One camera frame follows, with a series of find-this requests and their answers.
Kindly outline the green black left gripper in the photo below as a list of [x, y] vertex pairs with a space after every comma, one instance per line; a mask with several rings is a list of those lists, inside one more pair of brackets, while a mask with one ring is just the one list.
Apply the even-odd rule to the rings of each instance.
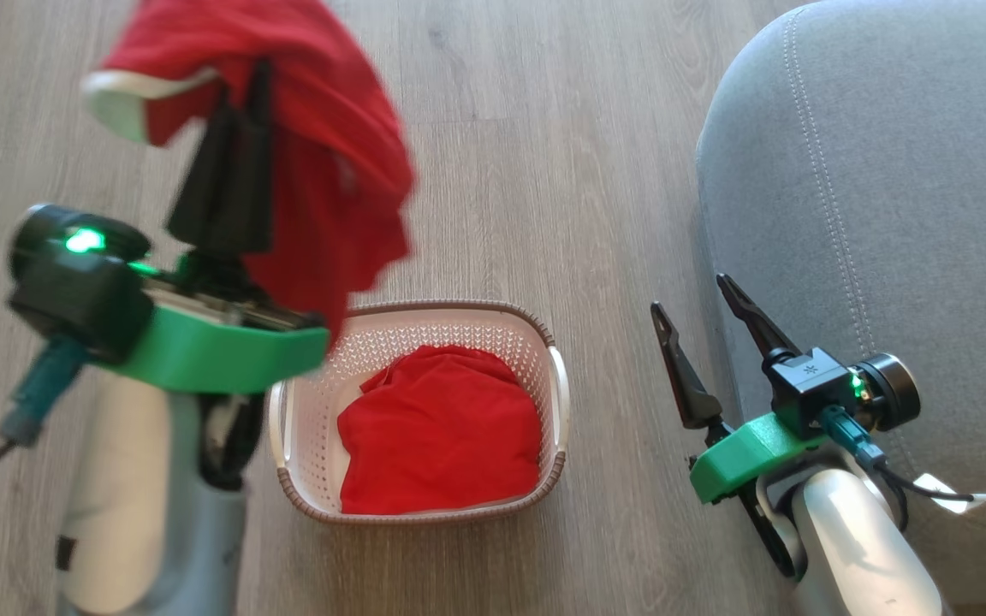
[[[239, 245], [227, 221], [236, 167]], [[271, 65], [262, 59], [253, 67], [241, 121], [235, 108], [209, 116], [167, 230], [204, 253], [235, 256], [271, 249], [271, 219]], [[326, 358], [331, 332], [297, 323], [296, 313], [238, 305], [238, 323], [226, 323], [222, 301], [180, 295], [149, 264], [130, 268], [153, 297], [154, 312], [125, 362], [106, 366], [112, 374], [176, 393], [258, 394]]]

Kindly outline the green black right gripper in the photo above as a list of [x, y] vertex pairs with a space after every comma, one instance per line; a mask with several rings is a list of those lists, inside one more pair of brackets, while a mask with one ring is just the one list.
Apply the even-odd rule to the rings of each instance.
[[[802, 352], [728, 274], [716, 274], [716, 284], [729, 310], [743, 321], [764, 362], [795, 358]], [[668, 371], [680, 421], [685, 429], [706, 429], [707, 449], [690, 465], [690, 483], [704, 504], [737, 495], [745, 484], [813, 451], [827, 440], [821, 430], [798, 436], [777, 413], [755, 418], [736, 430], [722, 421], [722, 406], [708, 393], [689, 358], [682, 351], [680, 332], [661, 303], [650, 305], [650, 316]]]

